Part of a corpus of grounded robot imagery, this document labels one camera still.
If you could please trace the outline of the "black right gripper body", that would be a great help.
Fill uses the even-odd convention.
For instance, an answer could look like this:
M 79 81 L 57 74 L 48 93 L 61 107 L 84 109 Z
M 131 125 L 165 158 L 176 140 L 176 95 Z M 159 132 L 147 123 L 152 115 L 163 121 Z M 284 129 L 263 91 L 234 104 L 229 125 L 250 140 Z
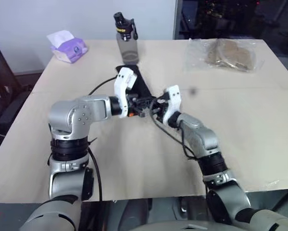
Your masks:
M 159 122 L 167 122 L 168 120 L 168 106 L 169 106 L 169 99 L 170 97 L 168 95 L 162 95 L 163 96 L 163 103 L 156 103 L 155 106 L 159 107 L 159 113 L 157 114 L 156 119 Z

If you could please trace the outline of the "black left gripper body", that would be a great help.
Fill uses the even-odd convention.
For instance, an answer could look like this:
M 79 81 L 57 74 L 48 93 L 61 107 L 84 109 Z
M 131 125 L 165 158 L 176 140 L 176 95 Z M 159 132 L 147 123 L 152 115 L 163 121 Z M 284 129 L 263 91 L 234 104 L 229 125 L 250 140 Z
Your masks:
M 127 106 L 128 106 L 128 117 L 139 116 L 143 117 L 143 112 L 138 108 L 138 95 L 137 94 L 127 94 Z

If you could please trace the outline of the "grey cup with black lid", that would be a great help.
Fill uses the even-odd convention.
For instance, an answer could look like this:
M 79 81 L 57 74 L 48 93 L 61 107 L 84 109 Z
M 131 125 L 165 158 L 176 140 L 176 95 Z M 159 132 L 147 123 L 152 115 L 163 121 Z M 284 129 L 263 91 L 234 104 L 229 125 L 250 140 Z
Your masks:
M 123 63 L 136 65 L 139 62 L 138 33 L 134 19 L 126 19 L 121 12 L 114 15 L 116 40 L 120 50 Z

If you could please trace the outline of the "clear plastic bag brown contents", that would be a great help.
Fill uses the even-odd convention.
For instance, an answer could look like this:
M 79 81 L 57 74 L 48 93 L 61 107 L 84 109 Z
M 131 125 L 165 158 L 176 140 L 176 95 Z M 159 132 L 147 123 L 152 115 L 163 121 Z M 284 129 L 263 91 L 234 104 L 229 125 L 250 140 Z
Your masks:
M 227 69 L 254 73 L 265 63 L 256 49 L 259 43 L 253 39 L 189 39 L 185 51 L 185 69 Z

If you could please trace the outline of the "purple tissue pack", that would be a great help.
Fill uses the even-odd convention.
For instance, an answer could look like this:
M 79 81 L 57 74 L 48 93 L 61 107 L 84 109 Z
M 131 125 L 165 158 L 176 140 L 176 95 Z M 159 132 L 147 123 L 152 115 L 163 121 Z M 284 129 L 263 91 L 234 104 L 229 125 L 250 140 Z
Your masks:
M 75 37 L 68 30 L 61 30 L 47 35 L 51 43 L 53 55 L 60 61 L 66 63 L 75 63 L 88 51 L 88 46 L 81 39 Z

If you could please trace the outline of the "black office chair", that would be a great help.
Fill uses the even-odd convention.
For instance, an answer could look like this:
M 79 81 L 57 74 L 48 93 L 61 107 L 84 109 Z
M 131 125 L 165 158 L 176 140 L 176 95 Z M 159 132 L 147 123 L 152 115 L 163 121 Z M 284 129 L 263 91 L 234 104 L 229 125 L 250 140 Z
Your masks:
M 0 51 L 0 125 L 13 123 L 31 89 L 19 83 Z

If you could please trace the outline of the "black drawstring pouch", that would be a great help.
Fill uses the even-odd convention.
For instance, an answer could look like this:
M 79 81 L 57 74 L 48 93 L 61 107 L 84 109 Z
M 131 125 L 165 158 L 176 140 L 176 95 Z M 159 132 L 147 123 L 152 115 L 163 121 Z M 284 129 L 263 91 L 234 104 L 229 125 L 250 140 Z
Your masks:
M 117 73 L 119 73 L 123 67 L 130 68 L 137 75 L 137 79 L 136 79 L 132 89 L 126 90 L 126 93 L 127 94 L 137 94 L 139 98 L 148 98 L 148 97 L 154 98 L 154 96 L 151 94 L 148 86 L 146 85 L 146 83 L 145 83 L 145 81 L 144 81 L 144 79 L 140 73 L 138 66 L 137 65 L 120 65 L 120 66 L 117 66 L 115 68 Z

